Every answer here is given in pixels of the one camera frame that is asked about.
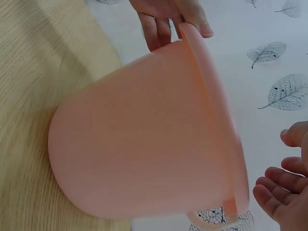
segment wood grain surface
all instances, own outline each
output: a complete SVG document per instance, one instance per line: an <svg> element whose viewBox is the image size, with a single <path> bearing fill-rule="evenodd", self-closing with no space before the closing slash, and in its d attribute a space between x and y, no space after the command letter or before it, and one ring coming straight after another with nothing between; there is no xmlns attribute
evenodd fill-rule
<svg viewBox="0 0 308 231"><path fill-rule="evenodd" d="M83 0L0 1L1 231L130 229L75 208L47 152L57 105L121 65Z"/></svg>

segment white fabric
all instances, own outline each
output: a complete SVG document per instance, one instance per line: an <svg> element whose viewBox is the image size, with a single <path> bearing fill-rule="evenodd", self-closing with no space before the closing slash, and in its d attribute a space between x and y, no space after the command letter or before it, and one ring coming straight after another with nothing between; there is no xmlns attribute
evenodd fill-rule
<svg viewBox="0 0 308 231"><path fill-rule="evenodd" d="M279 134L294 122L308 120L307 108L300 111L257 108L268 104L269 90L282 77L289 74L308 77L308 2L301 1L300 17L292 18L275 13L285 0L258 0L257 8L247 1L202 0L202 5L215 33L205 42L230 98L252 191L256 179L264 175L267 167L279 167L284 157L300 155L299 149L285 147ZM125 64L148 53L139 19L128 0L115 5L89 0L88 4ZM177 39L174 30L172 39ZM287 44L285 53L275 61L256 63L251 69L253 61L247 57L247 51L275 41ZM252 194L249 209L256 231L279 231ZM137 219L132 223L133 231L188 231L189 226L184 215Z"/></svg>

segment leaf pattern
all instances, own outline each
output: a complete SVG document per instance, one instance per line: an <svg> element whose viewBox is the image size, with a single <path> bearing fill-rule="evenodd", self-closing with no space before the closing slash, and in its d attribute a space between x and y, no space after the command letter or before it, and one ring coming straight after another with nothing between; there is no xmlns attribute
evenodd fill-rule
<svg viewBox="0 0 308 231"><path fill-rule="evenodd" d="M252 4L255 8L256 8L255 3L256 3L257 1L258 1L258 0L245 0L245 2Z"/></svg>
<svg viewBox="0 0 308 231"><path fill-rule="evenodd" d="M268 45L251 49L247 52L247 56L253 61L251 68L258 62L270 62L280 58L285 52L287 45L283 42L272 42Z"/></svg>
<svg viewBox="0 0 308 231"><path fill-rule="evenodd" d="M297 0L287 0L280 11L276 13L283 13L291 18L298 18L300 16L300 2Z"/></svg>
<svg viewBox="0 0 308 231"><path fill-rule="evenodd" d="M102 4L106 4L106 5L115 5L117 4L117 0L96 0Z"/></svg>
<svg viewBox="0 0 308 231"><path fill-rule="evenodd" d="M204 222L210 224L227 223L229 220L225 216L223 207L211 208L197 212L197 215L203 219ZM253 231L254 219L250 211L239 216L240 223L237 226L226 228L222 231ZM193 224L190 225L189 231L202 231Z"/></svg>
<svg viewBox="0 0 308 231"><path fill-rule="evenodd" d="M288 75L275 83L269 91L269 104L258 108L274 107L296 111L308 106L308 83L303 74Z"/></svg>

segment bucket handle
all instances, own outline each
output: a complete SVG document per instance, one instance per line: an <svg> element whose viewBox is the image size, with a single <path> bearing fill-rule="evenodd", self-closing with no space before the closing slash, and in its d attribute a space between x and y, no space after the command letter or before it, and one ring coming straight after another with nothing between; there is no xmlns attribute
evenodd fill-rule
<svg viewBox="0 0 308 231"><path fill-rule="evenodd" d="M191 223L200 228L202 231L220 231L222 229L231 228L239 224L239 215L236 209L235 199L227 200L223 203L226 215L229 222L224 224L209 224L199 218L196 212L189 212L186 214Z"/></svg>

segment pink plastic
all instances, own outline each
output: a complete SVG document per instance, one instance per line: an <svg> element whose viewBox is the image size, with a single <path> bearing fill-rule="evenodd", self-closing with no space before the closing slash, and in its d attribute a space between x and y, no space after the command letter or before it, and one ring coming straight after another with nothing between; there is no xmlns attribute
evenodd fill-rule
<svg viewBox="0 0 308 231"><path fill-rule="evenodd" d="M247 172L222 83L199 32L105 76L64 102L49 132L51 167L77 207L140 218L249 204Z"/></svg>

